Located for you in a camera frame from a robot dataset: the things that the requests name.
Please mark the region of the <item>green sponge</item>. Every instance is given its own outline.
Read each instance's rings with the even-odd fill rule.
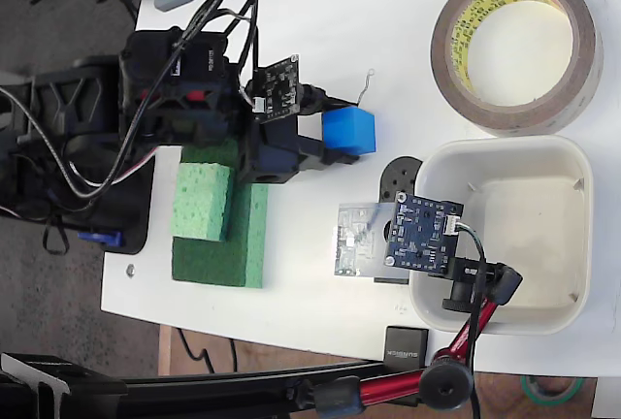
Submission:
[[[237,144],[185,147],[183,163],[218,163],[235,168]],[[234,182],[226,241],[173,239],[173,279],[261,288],[268,186]]]
[[[232,176],[232,169],[217,164],[179,165],[171,224],[174,237],[224,240]]]

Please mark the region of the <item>blue object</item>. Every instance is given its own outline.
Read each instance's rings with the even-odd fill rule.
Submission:
[[[347,154],[376,151],[376,118],[358,107],[345,107],[321,115],[326,147]]]
[[[123,246],[123,234],[121,232],[105,233],[78,233],[78,238],[85,242],[100,242],[109,247]]]

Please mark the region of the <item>blue circuit board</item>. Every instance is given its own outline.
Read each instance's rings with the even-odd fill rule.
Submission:
[[[384,263],[401,269],[445,274],[448,259],[455,257],[457,233],[446,230],[461,217],[464,206],[397,193],[388,232]]]

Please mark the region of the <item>black circuit board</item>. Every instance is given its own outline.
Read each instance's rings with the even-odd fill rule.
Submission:
[[[445,234],[449,215],[461,217],[464,206],[397,193],[384,263],[428,274],[446,274],[457,252],[457,234]]]
[[[300,112],[300,72],[298,55],[263,69],[265,112],[263,121],[272,121]]]

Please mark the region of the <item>white container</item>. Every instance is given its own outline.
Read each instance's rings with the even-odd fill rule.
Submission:
[[[547,335],[569,326],[589,294],[593,173],[584,152],[558,136],[445,145],[423,163],[415,194],[464,205],[461,221],[483,241],[488,262],[524,280],[486,333]],[[457,256],[478,259],[470,237]],[[412,272],[411,300],[434,329],[456,332],[467,314],[441,308],[451,281]]]

